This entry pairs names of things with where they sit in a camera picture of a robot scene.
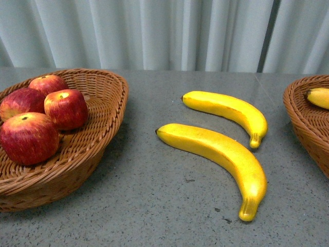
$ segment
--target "apple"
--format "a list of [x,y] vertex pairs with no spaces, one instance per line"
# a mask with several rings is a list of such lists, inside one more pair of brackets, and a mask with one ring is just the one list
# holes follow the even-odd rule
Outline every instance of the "apple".
[[0,117],[3,121],[24,112],[45,113],[44,100],[46,96],[28,87],[17,89],[7,95],[0,104]]
[[59,147],[59,131],[43,113],[27,112],[9,118],[0,130],[0,144],[20,165],[33,165],[53,156]]
[[60,130],[72,130],[88,120],[88,107],[78,89],[50,93],[45,99],[45,113]]
[[38,90],[47,96],[52,92],[68,89],[68,85],[60,76],[47,75],[33,79],[29,84],[29,88]]

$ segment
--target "yellow banana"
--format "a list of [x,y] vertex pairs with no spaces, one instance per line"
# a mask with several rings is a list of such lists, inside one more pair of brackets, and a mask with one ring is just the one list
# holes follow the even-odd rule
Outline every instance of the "yellow banana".
[[324,87],[310,89],[305,96],[312,104],[329,110],[329,89]]
[[181,99],[189,108],[222,116],[241,125],[250,135],[251,148],[258,148],[267,133],[265,116],[256,107],[241,99],[203,91],[186,93]]
[[198,154],[224,167],[236,180],[242,195],[239,217],[252,221],[267,189],[265,172],[256,157],[242,144],[220,133],[179,123],[156,130],[166,144]]

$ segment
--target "woven basket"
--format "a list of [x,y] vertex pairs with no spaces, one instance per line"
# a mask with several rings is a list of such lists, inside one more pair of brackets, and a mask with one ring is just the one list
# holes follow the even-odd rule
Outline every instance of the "woven basket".
[[[48,204],[78,189],[95,170],[122,123],[129,92],[124,78],[106,70],[79,68],[49,74],[61,76],[69,88],[82,92],[88,121],[79,129],[61,132],[57,153],[34,166],[17,165],[0,148],[0,211]],[[28,87],[32,79],[2,91],[0,102],[14,90]]]
[[329,75],[294,81],[285,89],[283,102],[297,138],[329,178],[329,110],[317,107],[305,98],[307,90],[315,87],[329,88]]

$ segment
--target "white curtain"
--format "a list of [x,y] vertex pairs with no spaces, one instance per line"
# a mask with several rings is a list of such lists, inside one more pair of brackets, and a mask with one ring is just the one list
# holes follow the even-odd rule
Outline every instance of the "white curtain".
[[329,74],[329,1],[0,0],[0,66]]

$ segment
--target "gray table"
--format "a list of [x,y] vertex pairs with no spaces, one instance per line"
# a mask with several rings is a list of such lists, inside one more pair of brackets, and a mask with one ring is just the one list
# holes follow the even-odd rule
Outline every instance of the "gray table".
[[[0,89],[50,71],[0,68]],[[329,182],[296,139],[282,103],[286,86],[304,75],[115,72],[129,82],[130,96],[101,163],[68,197],[1,213],[0,246],[329,246]],[[268,190],[251,223],[238,218],[241,195],[226,170],[154,132],[179,122],[248,146],[239,125],[185,107],[180,97],[191,90],[244,99],[269,122],[254,153]]]

